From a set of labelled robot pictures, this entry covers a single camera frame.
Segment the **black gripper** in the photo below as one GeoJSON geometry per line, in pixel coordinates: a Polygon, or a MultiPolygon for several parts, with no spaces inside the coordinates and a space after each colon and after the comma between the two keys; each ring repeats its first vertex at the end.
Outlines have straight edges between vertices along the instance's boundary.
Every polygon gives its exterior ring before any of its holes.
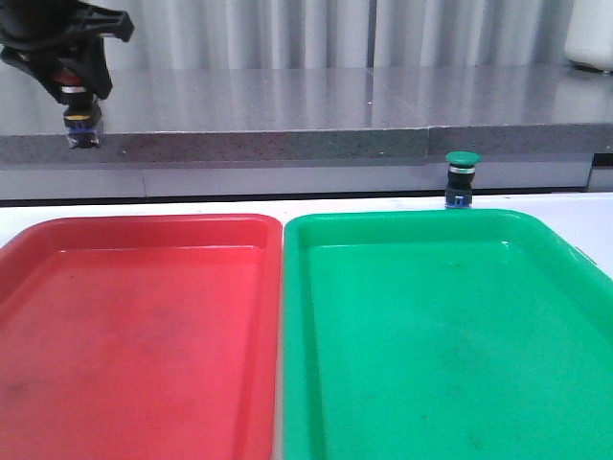
{"type": "Polygon", "coordinates": [[[134,25],[127,11],[83,1],[3,1],[1,3],[1,60],[38,81],[59,104],[65,104],[54,75],[63,68],[54,54],[38,51],[84,40],[76,59],[76,73],[99,99],[113,88],[104,42],[112,36],[128,42],[134,25]]]}

